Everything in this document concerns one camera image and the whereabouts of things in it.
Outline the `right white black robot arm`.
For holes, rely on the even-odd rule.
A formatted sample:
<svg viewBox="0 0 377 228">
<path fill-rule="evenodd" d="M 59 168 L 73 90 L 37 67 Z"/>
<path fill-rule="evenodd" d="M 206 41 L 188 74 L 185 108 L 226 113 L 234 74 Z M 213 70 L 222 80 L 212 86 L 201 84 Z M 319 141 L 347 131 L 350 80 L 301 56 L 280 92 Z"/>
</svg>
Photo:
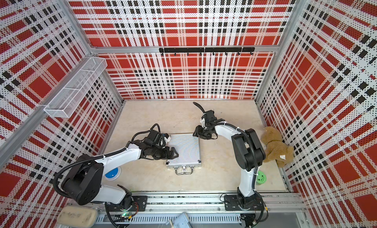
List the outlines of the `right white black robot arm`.
<svg viewBox="0 0 377 228">
<path fill-rule="evenodd" d="M 250 209 L 256 204 L 258 192 L 256 181 L 260 166 L 266 159 L 266 153 L 254 129 L 242 130 L 224 119 L 217 119 L 213 110 L 202 112 L 200 125 L 193 133 L 194 137 L 212 140 L 213 135 L 222 136 L 232 142 L 236 161 L 241 168 L 241 181 L 237 188 L 237 202 L 241 209 Z"/>
</svg>

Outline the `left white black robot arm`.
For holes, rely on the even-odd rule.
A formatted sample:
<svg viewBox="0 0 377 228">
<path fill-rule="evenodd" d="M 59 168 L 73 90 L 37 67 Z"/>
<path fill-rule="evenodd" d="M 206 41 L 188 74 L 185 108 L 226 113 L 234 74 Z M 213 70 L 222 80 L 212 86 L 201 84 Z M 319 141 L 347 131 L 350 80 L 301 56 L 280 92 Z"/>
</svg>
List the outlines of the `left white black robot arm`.
<svg viewBox="0 0 377 228">
<path fill-rule="evenodd" d="M 168 134 L 156 130 L 145 132 L 143 140 L 132 138 L 122 149 L 99 155 L 82 155 L 76 162 L 63 167 L 53 179 L 55 191 L 78 205 L 103 202 L 121 204 L 125 209 L 133 205 L 132 193 L 125 187 L 102 184 L 102 178 L 112 170 L 139 159 L 170 160 L 179 157 L 174 147 L 169 147 Z"/>
</svg>

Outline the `silver aluminium poker case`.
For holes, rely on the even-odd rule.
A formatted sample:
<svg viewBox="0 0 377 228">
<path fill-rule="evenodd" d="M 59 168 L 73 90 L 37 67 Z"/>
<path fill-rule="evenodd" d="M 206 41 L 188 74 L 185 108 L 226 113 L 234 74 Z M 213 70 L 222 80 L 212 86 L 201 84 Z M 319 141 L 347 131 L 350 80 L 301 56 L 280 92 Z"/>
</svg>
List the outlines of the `silver aluminium poker case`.
<svg viewBox="0 0 377 228">
<path fill-rule="evenodd" d="M 172 134 L 168 146 L 175 149 L 178 157 L 166 161 L 169 169 L 174 169 L 176 175 L 191 175 L 194 169 L 201 168 L 199 138 L 192 134 Z"/>
</svg>

